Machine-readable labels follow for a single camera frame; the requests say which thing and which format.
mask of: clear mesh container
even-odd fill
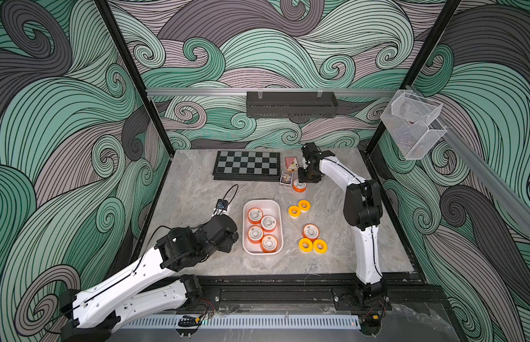
[[[381,115],[405,159],[421,159],[446,133],[437,120],[442,104],[399,90]]]

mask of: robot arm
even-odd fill
[[[149,314],[200,300],[194,275],[184,275],[162,288],[139,293],[156,281],[206,260],[215,251],[229,253],[238,239],[227,215],[214,215],[195,228],[172,228],[138,261],[84,291],[60,296],[60,310],[72,320],[63,326],[62,341],[102,342],[121,326]]]
[[[379,270],[377,233],[383,215],[379,184],[366,180],[345,167],[331,151],[320,151],[314,143],[302,147],[303,167],[298,178],[303,183],[318,183],[325,174],[344,192],[343,215],[354,233],[357,249],[357,277],[361,284],[357,303],[369,307],[383,296],[385,282]]]

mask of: white plastic tray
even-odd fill
[[[251,243],[248,241],[248,230],[254,226],[248,220],[248,212],[252,208],[259,208],[261,211],[263,211],[263,216],[265,215],[272,215],[276,218],[277,226],[276,229],[273,230],[271,233],[267,233],[264,231],[265,235],[272,235],[276,237],[276,240],[278,241],[278,248],[275,252],[272,253],[265,253],[261,250],[261,244],[260,243]],[[277,254],[282,249],[282,246],[284,245],[284,238],[282,237],[282,217],[280,217],[280,206],[278,203],[276,203],[273,200],[252,200],[248,201],[244,205],[244,209],[242,209],[242,247],[244,247],[244,250],[248,252],[248,254],[251,255],[259,255],[259,256],[270,256]]]

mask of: orange tape roll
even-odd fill
[[[276,228],[276,218],[271,215],[263,216],[261,219],[261,228],[263,228],[263,231],[270,233]]]
[[[261,250],[265,253],[273,253],[278,248],[278,241],[272,235],[265,235],[261,240]]]
[[[251,224],[259,224],[263,218],[263,212],[261,209],[252,208],[248,211],[248,220]]]
[[[261,239],[263,238],[263,229],[258,226],[253,226],[252,228],[248,229],[248,240],[251,243],[261,243]]]
[[[318,227],[314,224],[307,224],[305,227],[303,227],[303,237],[308,238],[310,241],[318,239],[319,235],[320,230],[318,230]]]
[[[294,190],[296,190],[297,192],[302,193],[303,191],[306,190],[306,188],[307,188],[307,183],[300,183],[299,180],[296,178],[296,179],[294,180],[294,184],[292,185],[292,187],[293,187]]]

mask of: swirl mural wall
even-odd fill
[[[130,260],[168,155],[92,0],[0,0],[0,341]]]
[[[147,87],[398,89],[444,1],[110,4]],[[308,141],[325,148],[365,147],[388,103],[341,98],[342,116],[292,122],[246,118],[243,97],[154,100],[177,149],[299,147]]]
[[[530,2],[463,2],[414,86],[530,208]],[[428,281],[471,341],[530,341],[530,240],[441,141],[403,160],[372,155]]]

